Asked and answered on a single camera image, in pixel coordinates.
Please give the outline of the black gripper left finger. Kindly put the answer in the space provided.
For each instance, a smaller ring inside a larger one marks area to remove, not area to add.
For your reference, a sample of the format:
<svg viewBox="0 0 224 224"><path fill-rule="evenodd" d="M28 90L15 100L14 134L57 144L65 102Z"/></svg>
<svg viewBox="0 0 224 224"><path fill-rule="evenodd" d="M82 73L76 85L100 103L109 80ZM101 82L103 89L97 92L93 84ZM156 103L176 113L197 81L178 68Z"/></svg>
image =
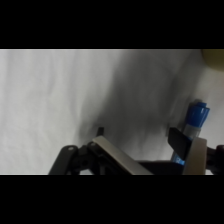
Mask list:
<svg viewBox="0 0 224 224"><path fill-rule="evenodd" d="M93 175L152 175L137 161L114 146L99 127L96 137L78 148L64 146L57 155L49 175L79 175L82 171Z"/></svg>

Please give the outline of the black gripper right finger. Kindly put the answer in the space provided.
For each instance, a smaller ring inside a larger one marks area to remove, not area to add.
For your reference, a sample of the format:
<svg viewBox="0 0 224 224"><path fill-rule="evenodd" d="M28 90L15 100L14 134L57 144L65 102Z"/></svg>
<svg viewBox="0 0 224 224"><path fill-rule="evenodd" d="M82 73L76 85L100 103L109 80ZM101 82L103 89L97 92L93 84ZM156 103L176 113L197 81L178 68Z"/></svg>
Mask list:
<svg viewBox="0 0 224 224"><path fill-rule="evenodd" d="M168 144L185 161L183 175L204 175L207 170L213 175L224 175L224 145L208 147L206 139L190 140L174 127L169 129Z"/></svg>

